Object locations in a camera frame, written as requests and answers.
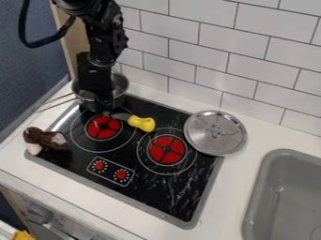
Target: sink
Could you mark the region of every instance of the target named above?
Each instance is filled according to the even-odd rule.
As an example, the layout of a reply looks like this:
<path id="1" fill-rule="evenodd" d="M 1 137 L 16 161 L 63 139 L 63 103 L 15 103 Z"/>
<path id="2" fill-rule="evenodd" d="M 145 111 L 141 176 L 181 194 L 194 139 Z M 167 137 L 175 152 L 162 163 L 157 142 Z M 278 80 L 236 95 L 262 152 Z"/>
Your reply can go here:
<path id="1" fill-rule="evenodd" d="M 321 158 L 267 154 L 242 225 L 244 240 L 321 239 Z"/>

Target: metal pot lid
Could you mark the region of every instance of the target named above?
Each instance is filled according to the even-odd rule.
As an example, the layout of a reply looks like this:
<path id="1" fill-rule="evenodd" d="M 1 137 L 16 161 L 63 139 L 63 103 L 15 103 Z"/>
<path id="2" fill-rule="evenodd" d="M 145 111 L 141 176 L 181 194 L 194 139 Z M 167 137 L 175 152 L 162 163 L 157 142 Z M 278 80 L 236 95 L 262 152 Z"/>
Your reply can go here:
<path id="1" fill-rule="evenodd" d="M 234 116 L 217 111 L 192 115 L 184 134 L 191 146 L 212 156 L 227 156 L 240 150 L 247 141 L 245 127 Z"/>

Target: white tile wall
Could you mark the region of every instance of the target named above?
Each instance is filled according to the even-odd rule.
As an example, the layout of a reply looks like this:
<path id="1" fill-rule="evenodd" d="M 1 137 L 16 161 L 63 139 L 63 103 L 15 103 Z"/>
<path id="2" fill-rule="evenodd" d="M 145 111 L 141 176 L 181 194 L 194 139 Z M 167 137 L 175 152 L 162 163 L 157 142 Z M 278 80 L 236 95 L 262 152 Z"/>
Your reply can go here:
<path id="1" fill-rule="evenodd" d="M 200 44 L 232 53 L 263 58 L 268 37 L 201 24 Z"/>
<path id="2" fill-rule="evenodd" d="M 321 118 L 287 110 L 282 125 L 321 137 Z"/>
<path id="3" fill-rule="evenodd" d="M 228 72 L 265 83 L 293 87 L 298 69 L 231 54 Z"/>
<path id="4" fill-rule="evenodd" d="M 197 43 L 199 23 L 142 12 L 144 32 Z"/>
<path id="5" fill-rule="evenodd" d="M 123 51 L 118 58 L 118 62 L 122 64 L 132 65 L 138 68 L 143 67 L 143 54 L 142 52 L 133 50 L 133 49 L 126 49 Z"/>
<path id="6" fill-rule="evenodd" d="M 116 0 L 116 2 L 126 7 L 168 13 L 168 0 Z"/>
<path id="7" fill-rule="evenodd" d="M 280 0 L 233 0 L 234 2 L 276 8 Z"/>
<path id="8" fill-rule="evenodd" d="M 234 112 L 260 118 L 274 124 L 280 123 L 284 111 L 284 109 L 279 107 L 226 93 L 223 95 L 222 107 Z"/>
<path id="9" fill-rule="evenodd" d="M 140 20 L 139 20 L 139 10 L 132 9 L 128 7 L 122 7 L 121 11 L 124 15 L 124 26 L 127 28 L 141 30 Z"/>
<path id="10" fill-rule="evenodd" d="M 237 4 L 218 0 L 171 0 L 171 15 L 232 27 Z"/>
<path id="11" fill-rule="evenodd" d="M 170 93 L 194 99 L 210 105 L 219 106 L 222 93 L 214 89 L 198 86 L 177 79 L 170 79 Z"/>
<path id="12" fill-rule="evenodd" d="M 115 70 L 321 137 L 321 0 L 118 3 L 131 30 Z"/>
<path id="13" fill-rule="evenodd" d="M 173 78 L 194 82 L 195 66 L 151 54 L 145 54 L 145 69 Z"/>
<path id="14" fill-rule="evenodd" d="M 252 98 L 257 82 L 202 67 L 197 68 L 196 83 Z"/>
<path id="15" fill-rule="evenodd" d="M 225 70 L 228 53 L 170 40 L 170 57 L 205 68 Z"/>
<path id="16" fill-rule="evenodd" d="M 282 0 L 280 8 L 321 16 L 319 0 Z"/>
<path id="17" fill-rule="evenodd" d="M 113 65 L 113 68 L 112 68 L 113 71 L 116 71 L 116 72 L 121 72 L 121 66 L 119 63 L 115 63 L 115 65 Z"/>
<path id="18" fill-rule="evenodd" d="M 309 44 L 273 38 L 267 60 L 299 68 L 321 71 L 321 48 Z"/>
<path id="19" fill-rule="evenodd" d="M 310 42 L 316 17 L 282 10 L 240 5 L 237 28 L 280 38 Z"/>
<path id="20" fill-rule="evenodd" d="M 321 46 L 321 23 L 320 23 L 320 21 L 317 25 L 312 44 L 316 44 L 316 45 Z"/>
<path id="21" fill-rule="evenodd" d="M 321 97 L 259 83 L 255 99 L 287 109 L 321 116 Z"/>
<path id="22" fill-rule="evenodd" d="M 302 70 L 296 89 L 321 96 L 321 73 Z"/>
<path id="23" fill-rule="evenodd" d="M 168 77 L 126 65 L 122 66 L 122 73 L 128 77 L 130 81 L 147 85 L 161 91 L 167 91 Z"/>
<path id="24" fill-rule="evenodd" d="M 154 53 L 160 56 L 168 56 L 167 38 L 157 37 L 129 29 L 126 30 L 126 35 L 130 38 L 130 48 L 146 53 Z"/>

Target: toy stove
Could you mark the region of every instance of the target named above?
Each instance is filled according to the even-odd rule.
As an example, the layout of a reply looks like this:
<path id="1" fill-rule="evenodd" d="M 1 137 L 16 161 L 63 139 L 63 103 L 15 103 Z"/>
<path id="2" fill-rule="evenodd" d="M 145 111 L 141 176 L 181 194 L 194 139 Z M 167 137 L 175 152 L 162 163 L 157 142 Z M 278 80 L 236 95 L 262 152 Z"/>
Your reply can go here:
<path id="1" fill-rule="evenodd" d="M 113 113 L 153 117 L 157 127 L 145 133 L 75 104 L 50 127 L 66 135 L 69 151 L 28 158 L 179 227 L 193 227 L 222 159 L 186 142 L 186 113 L 136 97 Z"/>

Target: stuffed animal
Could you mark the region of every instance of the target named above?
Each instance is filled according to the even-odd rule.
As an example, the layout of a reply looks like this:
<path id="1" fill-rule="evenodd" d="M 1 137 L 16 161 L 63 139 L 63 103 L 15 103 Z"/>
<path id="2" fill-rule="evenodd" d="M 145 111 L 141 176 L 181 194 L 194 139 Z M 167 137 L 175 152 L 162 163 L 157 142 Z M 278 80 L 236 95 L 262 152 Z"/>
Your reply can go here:
<path id="1" fill-rule="evenodd" d="M 42 150 L 68 150 L 68 142 L 63 133 L 43 131 L 37 127 L 29 127 L 23 132 L 26 147 L 31 155 L 38 155 Z"/>

